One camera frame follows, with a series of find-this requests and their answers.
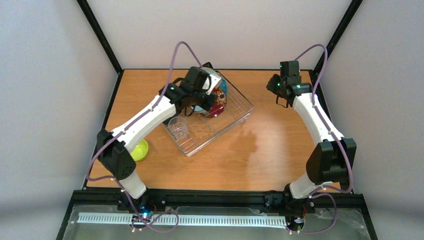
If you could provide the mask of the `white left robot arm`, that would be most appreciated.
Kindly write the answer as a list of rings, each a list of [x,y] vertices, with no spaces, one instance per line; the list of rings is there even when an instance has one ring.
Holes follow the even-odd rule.
[[[217,100],[213,90],[221,84],[222,77],[207,67],[191,67],[185,77],[167,81],[153,100],[130,120],[97,134],[98,160],[133,199],[139,199],[146,185],[136,173],[131,152],[137,144],[163,122],[177,116],[185,108],[200,106],[210,110]]]

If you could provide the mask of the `wire metal dish rack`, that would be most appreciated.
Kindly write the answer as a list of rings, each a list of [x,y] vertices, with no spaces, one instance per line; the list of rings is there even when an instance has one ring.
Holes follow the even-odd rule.
[[[253,103],[228,78],[220,71],[215,71],[219,76],[226,79],[228,88],[226,94],[227,104],[224,112],[217,117],[208,118],[204,114],[195,113],[192,109],[194,113],[191,116],[185,116],[182,111],[179,116],[186,119],[189,129],[188,136],[182,140],[175,139],[168,130],[168,123],[163,124],[176,146],[187,157],[192,156],[201,148],[244,122],[254,108]]]

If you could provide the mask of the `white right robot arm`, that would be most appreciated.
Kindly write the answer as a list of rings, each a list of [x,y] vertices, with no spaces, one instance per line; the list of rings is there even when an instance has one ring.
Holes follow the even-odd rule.
[[[320,189],[340,183],[340,193],[353,190],[353,162],[357,145],[336,129],[322,108],[310,83],[302,82],[299,62],[282,61],[280,73],[274,74],[266,88],[277,99],[286,100],[302,118],[315,148],[306,162],[305,173],[287,184],[283,191],[283,206],[289,211],[302,208],[306,199]]]

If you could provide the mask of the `light green round plate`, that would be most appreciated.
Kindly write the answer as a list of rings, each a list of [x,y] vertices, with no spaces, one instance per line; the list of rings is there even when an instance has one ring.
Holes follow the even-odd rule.
[[[220,76],[218,75],[218,73],[214,70],[214,69],[212,69],[212,68],[209,68],[209,67],[203,67],[202,68],[204,71],[206,71],[209,75],[212,75],[212,76],[215,76],[216,78],[219,78]]]

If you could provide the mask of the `dark red plate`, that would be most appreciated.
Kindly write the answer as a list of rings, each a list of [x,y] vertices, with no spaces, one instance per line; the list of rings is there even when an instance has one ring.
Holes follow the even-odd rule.
[[[227,105],[227,94],[221,87],[215,88],[212,93],[216,95],[216,100],[211,109],[204,114],[207,118],[218,117],[224,112]]]

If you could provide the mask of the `blue polka dot plate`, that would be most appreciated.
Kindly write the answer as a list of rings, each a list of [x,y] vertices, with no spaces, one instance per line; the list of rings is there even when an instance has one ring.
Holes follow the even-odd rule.
[[[225,95],[228,93],[227,80],[223,76],[221,77],[219,86],[216,89],[223,92]]]

